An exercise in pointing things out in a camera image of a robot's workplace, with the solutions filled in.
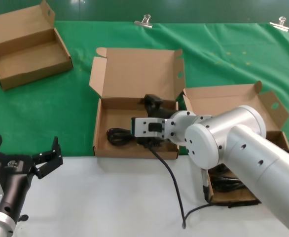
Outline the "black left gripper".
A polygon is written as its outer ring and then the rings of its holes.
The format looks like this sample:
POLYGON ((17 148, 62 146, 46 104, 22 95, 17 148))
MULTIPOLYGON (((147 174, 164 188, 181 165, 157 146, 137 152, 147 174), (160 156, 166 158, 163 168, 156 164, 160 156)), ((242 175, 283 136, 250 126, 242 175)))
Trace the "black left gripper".
POLYGON ((18 219, 27 192, 35 176, 42 179, 63 164, 63 156, 58 137, 55 136, 51 150, 28 155, 5 155, 0 152, 0 181, 4 192, 0 202, 0 212, 12 219, 18 219))

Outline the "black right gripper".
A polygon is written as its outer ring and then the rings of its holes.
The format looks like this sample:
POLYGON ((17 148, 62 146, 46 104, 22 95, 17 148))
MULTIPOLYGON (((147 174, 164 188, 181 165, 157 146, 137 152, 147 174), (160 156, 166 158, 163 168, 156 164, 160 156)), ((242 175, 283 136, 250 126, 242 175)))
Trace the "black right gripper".
POLYGON ((170 118, 174 114, 174 110, 159 107, 163 100, 153 94, 146 94, 138 103, 148 105, 146 111, 149 118, 170 118))

